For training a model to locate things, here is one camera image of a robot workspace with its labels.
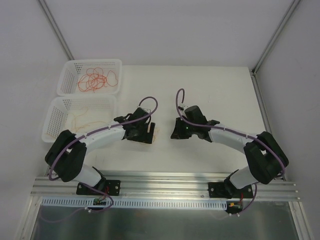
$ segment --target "white basket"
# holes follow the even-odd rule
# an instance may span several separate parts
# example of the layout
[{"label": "white basket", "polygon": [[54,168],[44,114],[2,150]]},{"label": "white basket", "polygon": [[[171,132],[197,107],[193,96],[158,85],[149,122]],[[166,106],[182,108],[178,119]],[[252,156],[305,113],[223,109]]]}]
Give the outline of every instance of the white basket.
[{"label": "white basket", "polygon": [[87,94],[58,96],[52,100],[46,115],[42,140],[53,143],[59,134],[69,129],[82,134],[108,125],[117,114],[113,95]]},{"label": "white basket", "polygon": [[[79,80],[87,74],[87,69],[101,68],[103,75],[107,77],[110,86],[103,86],[95,91],[81,91],[78,86]],[[67,96],[70,94],[116,94],[120,90],[122,81],[122,62],[119,59],[90,59],[90,60],[72,60],[67,61],[60,74],[56,93],[59,96]]]}]

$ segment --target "tangled red rope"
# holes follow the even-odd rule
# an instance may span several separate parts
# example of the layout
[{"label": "tangled red rope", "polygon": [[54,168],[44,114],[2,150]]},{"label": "tangled red rope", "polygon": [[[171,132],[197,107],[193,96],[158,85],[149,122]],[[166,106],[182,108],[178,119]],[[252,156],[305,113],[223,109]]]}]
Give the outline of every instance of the tangled red rope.
[{"label": "tangled red rope", "polygon": [[[109,70],[107,75],[104,76],[104,70],[101,67],[96,68],[88,68],[85,71],[85,75],[83,75],[78,84],[78,88],[81,92],[88,92],[93,91],[95,92],[98,89],[101,89],[102,87],[115,87],[118,85],[118,79],[115,72]],[[111,85],[108,83],[108,76],[110,73],[113,73],[115,76],[116,84]]]}]

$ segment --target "robotic arm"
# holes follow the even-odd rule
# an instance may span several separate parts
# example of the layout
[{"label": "robotic arm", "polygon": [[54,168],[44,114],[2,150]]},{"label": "robotic arm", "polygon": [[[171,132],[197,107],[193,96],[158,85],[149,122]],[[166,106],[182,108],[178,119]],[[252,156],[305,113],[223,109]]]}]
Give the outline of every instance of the robotic arm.
[{"label": "robotic arm", "polygon": [[[179,93],[183,91],[182,103],[178,105]],[[269,132],[246,134],[228,128],[219,121],[207,121],[196,105],[183,104],[184,89],[176,96],[176,108],[180,117],[175,120],[171,139],[188,139],[197,135],[210,143],[220,143],[245,154],[248,166],[230,174],[224,184],[214,192],[231,199],[237,190],[254,183],[268,184],[272,179],[282,176],[289,161],[274,137]]]},{"label": "robotic arm", "polygon": [[[63,182],[75,180],[89,186],[89,189],[105,193],[107,180],[96,168],[84,164],[85,156],[94,149],[124,139],[151,144],[155,129],[151,115],[156,111],[158,102],[153,97],[145,99],[148,98],[154,99],[156,103],[150,113],[138,107],[134,113],[116,117],[108,126],[85,135],[76,135],[69,130],[61,132],[45,156],[46,163],[51,167],[49,179],[61,179]],[[53,171],[58,177],[52,178]]]}]

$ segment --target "perforated basket wall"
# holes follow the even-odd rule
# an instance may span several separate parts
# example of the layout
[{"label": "perforated basket wall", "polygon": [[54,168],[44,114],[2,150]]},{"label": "perforated basket wall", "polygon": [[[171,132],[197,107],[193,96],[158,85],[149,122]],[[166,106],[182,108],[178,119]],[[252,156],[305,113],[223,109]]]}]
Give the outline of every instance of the perforated basket wall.
[{"label": "perforated basket wall", "polygon": [[106,126],[117,115],[113,95],[86,94],[59,96],[52,100],[42,129],[42,140],[53,143],[59,134],[69,129],[82,134]]},{"label": "perforated basket wall", "polygon": [[[87,69],[101,68],[103,75],[106,77],[109,71],[111,74],[108,78],[111,78],[112,84],[117,85],[110,86],[106,84],[95,91],[81,91],[78,86],[79,80],[87,74]],[[119,59],[90,59],[90,60],[72,60],[67,61],[60,74],[59,82],[57,85],[56,93],[59,96],[66,96],[69,94],[116,94],[119,92],[122,82],[122,62]]]}]

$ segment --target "white table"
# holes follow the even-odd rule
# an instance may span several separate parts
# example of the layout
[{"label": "white table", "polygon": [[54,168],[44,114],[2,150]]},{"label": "white table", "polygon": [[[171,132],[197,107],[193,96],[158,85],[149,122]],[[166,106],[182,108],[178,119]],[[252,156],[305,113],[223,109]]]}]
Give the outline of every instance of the white table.
[{"label": "white table", "polygon": [[[152,115],[156,123],[153,144],[118,141],[91,152],[85,163],[101,170],[231,173],[246,166],[245,156],[218,143],[193,136],[170,139],[178,116],[177,90],[185,88],[185,103],[198,105],[208,120],[248,133],[261,133],[264,124],[246,67],[139,66],[123,67],[118,94],[118,115],[135,111],[140,100],[154,96],[159,102]],[[152,109],[148,100],[143,107]]]}]

